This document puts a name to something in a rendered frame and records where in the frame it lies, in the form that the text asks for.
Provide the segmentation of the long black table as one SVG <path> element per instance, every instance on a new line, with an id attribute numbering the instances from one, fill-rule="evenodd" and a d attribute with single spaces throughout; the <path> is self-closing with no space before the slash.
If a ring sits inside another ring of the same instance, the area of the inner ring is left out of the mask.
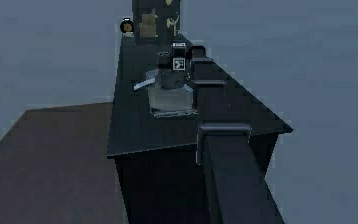
<path id="1" fill-rule="evenodd" d="M 138 44 L 135 37 L 121 41 L 107 155 L 116 163 L 130 224 L 212 224 L 204 170 L 196 163 L 198 112 L 156 118 L 150 113 L 147 91 L 133 90 L 147 71 L 158 69 L 157 53 L 171 53 L 177 42 L 202 46 L 183 35 L 164 45 Z M 251 97 L 254 111 L 266 112 L 270 122 L 283 121 L 214 63 Z M 288 128 L 278 134 L 250 137 L 264 177 L 278 137 L 292 130 L 283 122 Z"/>

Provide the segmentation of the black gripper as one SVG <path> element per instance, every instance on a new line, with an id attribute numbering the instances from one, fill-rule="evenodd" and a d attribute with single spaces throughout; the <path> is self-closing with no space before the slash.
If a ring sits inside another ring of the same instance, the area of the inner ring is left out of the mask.
<path id="1" fill-rule="evenodd" d="M 187 77 L 186 59 L 172 57 L 171 53 L 167 51 L 161 51 L 157 54 L 161 88 L 171 90 L 183 87 Z"/>

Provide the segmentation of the dark tall shelf unit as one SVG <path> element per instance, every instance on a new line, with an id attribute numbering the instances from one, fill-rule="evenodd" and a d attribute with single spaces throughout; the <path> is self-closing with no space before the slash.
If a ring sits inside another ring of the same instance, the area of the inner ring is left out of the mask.
<path id="1" fill-rule="evenodd" d="M 133 19 L 135 24 L 135 38 L 138 44 L 170 44 L 176 36 L 166 26 L 166 19 L 180 15 L 181 0 L 132 0 Z M 143 14 L 157 15 L 156 27 L 158 36 L 155 38 L 142 38 L 139 33 L 139 23 Z"/>

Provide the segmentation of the silver laptop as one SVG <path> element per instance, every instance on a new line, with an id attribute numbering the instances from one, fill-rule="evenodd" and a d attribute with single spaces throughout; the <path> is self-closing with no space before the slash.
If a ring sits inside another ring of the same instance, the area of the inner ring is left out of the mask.
<path id="1" fill-rule="evenodd" d="M 165 90 L 161 88 L 159 70 L 149 70 L 145 79 L 133 86 L 134 91 L 147 91 L 150 113 L 156 117 L 176 117 L 196 114 L 193 106 L 193 89 L 186 84 L 177 89 Z"/>

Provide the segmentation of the pale cream figurine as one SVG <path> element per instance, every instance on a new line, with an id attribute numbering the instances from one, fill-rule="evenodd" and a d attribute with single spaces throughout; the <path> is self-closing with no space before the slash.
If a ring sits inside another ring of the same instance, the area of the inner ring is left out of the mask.
<path id="1" fill-rule="evenodd" d="M 176 17 L 169 17 L 166 19 L 166 26 L 172 32 L 173 36 L 176 36 L 179 33 L 179 21 L 180 15 L 176 14 Z"/>

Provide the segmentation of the round black alarm clock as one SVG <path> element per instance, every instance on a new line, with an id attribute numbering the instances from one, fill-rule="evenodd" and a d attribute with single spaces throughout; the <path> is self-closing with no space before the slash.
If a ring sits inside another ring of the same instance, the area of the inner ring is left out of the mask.
<path id="1" fill-rule="evenodd" d="M 124 18 L 120 24 L 120 31 L 126 37 L 134 36 L 134 24 L 130 18 Z"/>

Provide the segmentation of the tan box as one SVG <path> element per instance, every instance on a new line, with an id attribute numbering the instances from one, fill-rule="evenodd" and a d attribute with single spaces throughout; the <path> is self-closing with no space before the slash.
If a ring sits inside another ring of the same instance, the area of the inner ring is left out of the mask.
<path id="1" fill-rule="evenodd" d="M 139 23 L 139 33 L 142 38 L 155 38 L 158 36 L 156 27 L 157 15 L 154 13 L 143 14 Z"/>

